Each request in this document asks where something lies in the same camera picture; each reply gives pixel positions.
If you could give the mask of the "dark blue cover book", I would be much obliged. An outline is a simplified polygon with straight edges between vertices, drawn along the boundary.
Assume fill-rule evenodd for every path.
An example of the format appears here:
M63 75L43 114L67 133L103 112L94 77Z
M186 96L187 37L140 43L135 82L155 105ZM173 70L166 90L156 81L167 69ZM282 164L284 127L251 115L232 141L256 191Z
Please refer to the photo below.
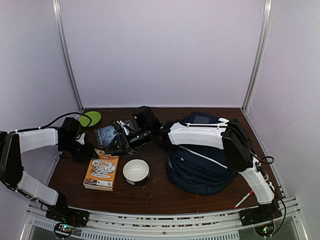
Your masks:
M136 130L131 120L118 120L117 123L126 135L129 135ZM94 133L99 149L108 147L113 138L118 134L117 130L112 125L97 129Z

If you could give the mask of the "orange cartoon paperback book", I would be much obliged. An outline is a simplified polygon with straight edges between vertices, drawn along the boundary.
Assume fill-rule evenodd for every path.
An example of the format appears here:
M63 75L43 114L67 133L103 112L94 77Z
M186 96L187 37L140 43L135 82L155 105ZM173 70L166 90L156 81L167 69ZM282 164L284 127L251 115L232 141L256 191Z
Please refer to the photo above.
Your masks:
M86 189L113 191L120 157L105 154L100 149L95 149L95 152L97 158L90 160L83 186Z

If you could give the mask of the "white black bowl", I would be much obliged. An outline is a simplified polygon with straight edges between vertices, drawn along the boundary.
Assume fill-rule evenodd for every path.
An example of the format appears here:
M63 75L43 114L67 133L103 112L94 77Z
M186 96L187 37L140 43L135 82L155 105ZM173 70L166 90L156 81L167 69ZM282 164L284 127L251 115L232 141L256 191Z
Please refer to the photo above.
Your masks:
M150 177L150 166L142 159L132 159L124 165L122 174L128 184L141 186L145 184Z

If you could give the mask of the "navy blue student backpack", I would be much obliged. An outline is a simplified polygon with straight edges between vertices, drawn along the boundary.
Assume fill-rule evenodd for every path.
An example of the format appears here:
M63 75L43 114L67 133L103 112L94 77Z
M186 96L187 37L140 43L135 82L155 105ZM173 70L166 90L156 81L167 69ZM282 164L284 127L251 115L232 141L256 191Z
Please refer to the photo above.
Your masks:
M166 173L169 181L186 192L210 196L221 192L238 175L223 142L231 120L194 111L164 125L167 130Z

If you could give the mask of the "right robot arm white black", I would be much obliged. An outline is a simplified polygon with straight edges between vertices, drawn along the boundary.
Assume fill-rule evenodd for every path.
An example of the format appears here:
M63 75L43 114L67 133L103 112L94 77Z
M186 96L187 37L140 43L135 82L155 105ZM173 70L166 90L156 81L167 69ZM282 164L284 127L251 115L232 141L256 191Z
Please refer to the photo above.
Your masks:
M110 155L132 155L138 147L156 140L180 148L192 145L222 150L227 169L240 173L253 190L258 201L258 219L266 221L282 213L279 206L282 199L262 169L268 162L256 156L251 140L237 119L220 118L218 123L152 122L142 124L139 131L130 134L125 134L125 128L115 121L112 126L118 134L104 150Z

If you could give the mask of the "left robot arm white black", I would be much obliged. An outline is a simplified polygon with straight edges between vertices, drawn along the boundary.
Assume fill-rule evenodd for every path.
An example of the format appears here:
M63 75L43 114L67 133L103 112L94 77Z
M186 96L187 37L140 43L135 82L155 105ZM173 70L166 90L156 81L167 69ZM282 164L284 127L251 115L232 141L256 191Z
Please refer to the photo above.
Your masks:
M56 150L70 154L78 163L95 158L95 148L75 115L68 112L43 126L0 133L0 181L11 191L46 205L61 222L72 218L66 196L28 173L23 157L37 164L47 156L46 150Z

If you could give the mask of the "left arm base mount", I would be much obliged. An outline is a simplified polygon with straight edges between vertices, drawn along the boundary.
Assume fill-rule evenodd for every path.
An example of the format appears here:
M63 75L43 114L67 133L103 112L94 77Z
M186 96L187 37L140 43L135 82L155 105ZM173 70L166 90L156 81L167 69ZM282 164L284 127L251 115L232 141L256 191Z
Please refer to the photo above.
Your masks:
M58 199L55 205L41 203L40 208L46 212L46 218L57 222L53 233L62 240L69 238L76 228L86 227L90 216L86 210L69 207L66 200Z

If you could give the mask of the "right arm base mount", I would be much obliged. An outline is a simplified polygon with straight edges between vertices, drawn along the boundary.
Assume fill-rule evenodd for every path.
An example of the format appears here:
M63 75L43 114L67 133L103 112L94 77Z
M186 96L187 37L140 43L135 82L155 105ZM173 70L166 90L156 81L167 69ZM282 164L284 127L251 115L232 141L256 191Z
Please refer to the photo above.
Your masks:
M239 212L242 226L254 225L255 233L264 239L273 237L281 229L286 216L286 206L284 205L284 213L282 213L277 199L271 203L259 204L255 208L246 208Z

